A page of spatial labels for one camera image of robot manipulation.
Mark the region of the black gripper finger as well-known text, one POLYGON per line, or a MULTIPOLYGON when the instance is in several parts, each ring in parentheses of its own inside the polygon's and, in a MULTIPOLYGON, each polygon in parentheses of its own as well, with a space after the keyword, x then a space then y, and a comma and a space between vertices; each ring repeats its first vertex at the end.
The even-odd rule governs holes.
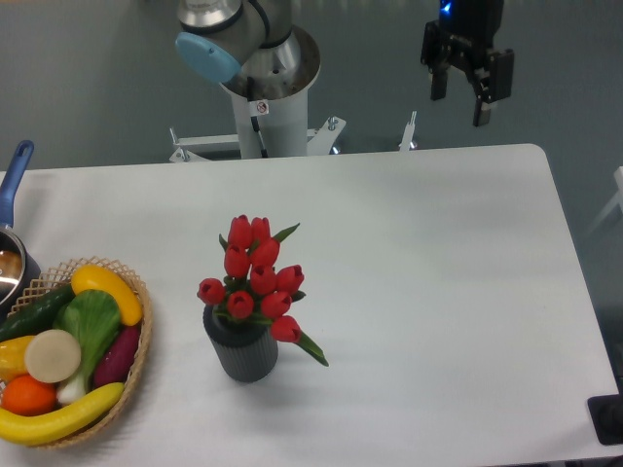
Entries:
POLYGON ((484 126, 490 121, 494 103, 511 95, 514 72, 514 51, 505 49, 488 53, 484 66, 467 74, 476 103, 473 125, 484 126))
POLYGON ((430 99, 433 101, 446 96, 451 55, 450 37, 437 21, 428 22, 423 33, 421 64, 428 69, 431 78, 430 99))

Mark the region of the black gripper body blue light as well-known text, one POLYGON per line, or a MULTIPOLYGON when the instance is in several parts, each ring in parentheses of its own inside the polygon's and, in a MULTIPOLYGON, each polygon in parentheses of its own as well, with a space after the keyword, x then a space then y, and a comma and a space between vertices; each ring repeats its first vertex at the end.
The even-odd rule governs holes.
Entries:
POLYGON ((471 69, 487 69, 503 6, 503 1, 441 0, 438 19, 425 26, 425 65, 434 69, 463 53, 471 69))

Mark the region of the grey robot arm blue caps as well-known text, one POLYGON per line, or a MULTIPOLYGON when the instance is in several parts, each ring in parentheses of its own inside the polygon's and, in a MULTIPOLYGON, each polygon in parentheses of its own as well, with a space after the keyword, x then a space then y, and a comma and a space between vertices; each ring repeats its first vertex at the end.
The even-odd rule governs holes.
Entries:
MULTIPOLYGON (((421 64, 431 78, 430 98, 445 97, 449 71, 463 73, 474 90, 473 124, 483 126, 489 107, 510 96, 512 50, 497 50, 501 1, 442 1, 437 19, 424 27, 421 64)), ((298 90, 293 80, 309 61, 296 52, 292 65, 274 65, 263 52, 280 57, 295 36, 288 1, 182 1, 182 30, 175 47, 182 60, 210 82, 240 89, 245 97, 279 97, 298 90)))

